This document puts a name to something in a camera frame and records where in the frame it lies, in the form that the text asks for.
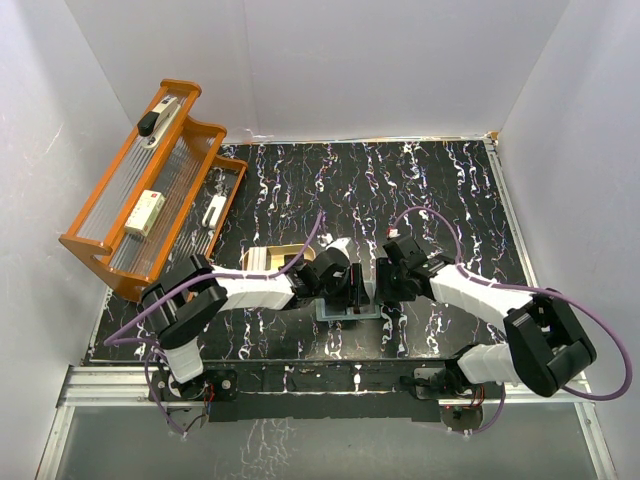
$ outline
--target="black metal bracket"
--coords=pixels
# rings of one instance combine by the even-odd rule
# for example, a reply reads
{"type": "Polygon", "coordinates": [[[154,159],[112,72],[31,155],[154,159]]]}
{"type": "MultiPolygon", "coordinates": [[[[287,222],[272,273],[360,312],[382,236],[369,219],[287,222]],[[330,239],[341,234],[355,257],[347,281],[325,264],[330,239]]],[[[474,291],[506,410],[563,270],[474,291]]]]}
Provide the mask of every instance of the black metal bracket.
{"type": "Polygon", "coordinates": [[[233,402],[238,397],[238,374],[228,368],[208,368],[182,384],[172,382],[168,372],[161,368],[153,374],[151,384],[165,402],[203,401],[207,400],[205,397],[211,391],[214,393],[214,402],[233,402]]]}
{"type": "Polygon", "coordinates": [[[376,296],[380,302],[410,302],[418,295],[434,300],[430,280],[453,259],[431,258],[416,240],[403,235],[383,245],[388,258],[376,259],[376,296]]]}
{"type": "Polygon", "coordinates": [[[534,295],[504,320],[516,373],[538,395],[550,397],[591,365],[595,347],[564,301],[534,295]]]}
{"type": "MultiPolygon", "coordinates": [[[[442,370],[445,368],[445,361],[389,359],[360,362],[206,362],[205,371],[194,379],[192,385],[191,391],[197,394],[189,398],[173,395],[167,382],[167,371],[161,369],[155,372],[152,382],[161,399],[169,405],[185,400],[202,402],[206,385],[212,384],[215,396],[209,410],[211,422],[285,417],[410,418],[416,422],[440,422],[446,415],[454,415],[457,411],[438,404],[441,399],[457,398],[453,391],[441,392],[433,389],[428,398],[417,399],[403,379],[413,378],[416,369],[425,367],[442,370]],[[230,382],[227,389],[223,386],[225,380],[230,382]],[[162,389],[157,387],[160,381],[165,382],[162,389]]],[[[487,384],[486,387],[486,398],[500,396],[497,386],[487,384]]],[[[468,415],[476,418],[478,413],[465,410],[465,418],[468,415]]],[[[452,424],[455,429],[466,425],[466,420],[463,423],[460,423],[460,419],[457,420],[455,425],[452,424]]]]}
{"type": "MultiPolygon", "coordinates": [[[[142,292],[142,305],[147,308],[188,280],[213,269],[204,255],[191,255],[142,292]]],[[[193,285],[160,306],[149,315],[153,331],[164,349],[181,347],[197,337],[227,301],[227,290],[215,279],[193,285]],[[197,293],[189,300],[191,293],[197,293]]]]}

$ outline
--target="white arm link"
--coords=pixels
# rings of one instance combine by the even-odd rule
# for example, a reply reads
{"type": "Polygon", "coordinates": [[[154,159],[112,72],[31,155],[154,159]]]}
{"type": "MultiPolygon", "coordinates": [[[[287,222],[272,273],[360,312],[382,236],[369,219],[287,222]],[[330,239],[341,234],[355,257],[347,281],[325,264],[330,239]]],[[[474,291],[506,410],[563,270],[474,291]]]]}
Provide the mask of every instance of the white arm link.
{"type": "MultiPolygon", "coordinates": [[[[218,272],[238,273],[240,275],[246,275],[248,273],[268,275],[275,273],[273,271],[246,272],[227,270],[220,267],[214,267],[214,270],[218,272]]],[[[218,278],[217,282],[218,285],[227,289],[227,301],[220,311],[233,310],[234,308],[269,308],[271,310],[281,310],[293,297],[291,283],[285,275],[280,275],[270,280],[218,278]]],[[[204,371],[197,337],[181,347],[165,350],[165,354],[171,373],[173,373],[174,378],[180,383],[191,380],[204,371]]]]}
{"type": "Polygon", "coordinates": [[[513,367],[509,345],[476,345],[458,360],[464,376],[473,384],[522,383],[513,367]]]}
{"type": "Polygon", "coordinates": [[[459,307],[503,332],[508,311],[521,308],[531,301],[529,293],[497,290],[473,283],[455,265],[447,265],[439,270],[430,283],[436,301],[459,307]]]}

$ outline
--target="orange wooden rack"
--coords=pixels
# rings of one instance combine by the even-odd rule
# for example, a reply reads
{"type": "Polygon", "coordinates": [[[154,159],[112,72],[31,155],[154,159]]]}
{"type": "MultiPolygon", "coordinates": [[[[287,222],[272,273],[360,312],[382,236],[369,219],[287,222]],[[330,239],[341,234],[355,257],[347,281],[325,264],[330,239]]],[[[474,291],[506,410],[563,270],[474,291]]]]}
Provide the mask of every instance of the orange wooden rack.
{"type": "Polygon", "coordinates": [[[211,255],[246,173],[245,161],[218,155],[226,129],[189,116],[201,92],[192,82],[161,82],[145,113],[165,95],[175,95],[181,103],[162,142],[152,150],[143,148],[147,139],[134,127],[67,233],[60,236],[60,243],[127,300],[139,301],[142,290],[162,273],[207,173],[219,167],[233,171],[237,180],[206,251],[197,252],[211,255]],[[166,201],[151,232],[142,238],[126,233],[124,224],[147,189],[162,191],[166,201]]]}

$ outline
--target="white wall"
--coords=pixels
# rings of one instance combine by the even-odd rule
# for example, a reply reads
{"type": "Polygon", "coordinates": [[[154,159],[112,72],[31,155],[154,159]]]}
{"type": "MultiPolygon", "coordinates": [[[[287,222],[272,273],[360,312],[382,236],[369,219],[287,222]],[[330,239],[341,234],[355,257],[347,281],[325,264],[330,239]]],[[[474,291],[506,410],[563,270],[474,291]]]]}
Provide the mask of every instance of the white wall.
{"type": "MultiPolygon", "coordinates": [[[[640,4],[573,0],[500,134],[509,191],[543,285],[582,299],[640,370],[640,4]]],[[[596,393],[622,382],[596,334],[596,393]]],[[[597,412],[620,478],[638,478],[640,380],[597,412]]]]}
{"type": "Polygon", "coordinates": [[[2,478],[33,478],[105,287],[57,240],[131,123],[63,0],[0,2],[2,478]]]}
{"type": "Polygon", "coordinates": [[[568,3],[66,1],[131,121],[187,78],[229,140],[500,129],[568,3]]]}

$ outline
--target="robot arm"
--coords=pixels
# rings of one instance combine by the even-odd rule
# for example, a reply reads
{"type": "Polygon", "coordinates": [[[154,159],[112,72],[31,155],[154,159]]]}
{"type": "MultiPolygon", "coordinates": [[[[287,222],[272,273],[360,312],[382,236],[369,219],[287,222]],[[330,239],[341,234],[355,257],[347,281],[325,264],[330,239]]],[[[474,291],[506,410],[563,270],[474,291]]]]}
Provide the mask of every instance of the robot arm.
{"type": "MultiPolygon", "coordinates": [[[[357,308],[369,301],[360,264],[350,263],[340,242],[312,262],[300,261],[285,275],[266,279],[218,278],[169,300],[149,315],[169,367],[179,383],[203,372],[197,337],[214,316],[234,308],[301,308],[316,298],[357,308]]],[[[445,256],[429,258],[410,236],[383,246],[376,260],[376,301],[398,303],[425,296],[495,325],[507,344],[467,346],[447,362],[463,387],[484,382],[524,383],[551,396],[596,359],[596,352],[571,308],[543,295],[473,283],[445,256]]],[[[196,276],[230,271],[192,256],[143,292],[145,307],[196,276]]]]}
{"type": "Polygon", "coordinates": [[[501,330],[506,344],[466,347],[456,355],[463,385],[483,382],[524,383],[550,397],[596,360],[596,351],[566,303],[544,295],[498,290],[492,282],[469,280],[445,256],[428,258],[416,241],[398,237],[384,246],[388,259],[378,259],[389,278],[379,294],[385,301],[414,300],[416,294],[461,308],[501,330]]]}

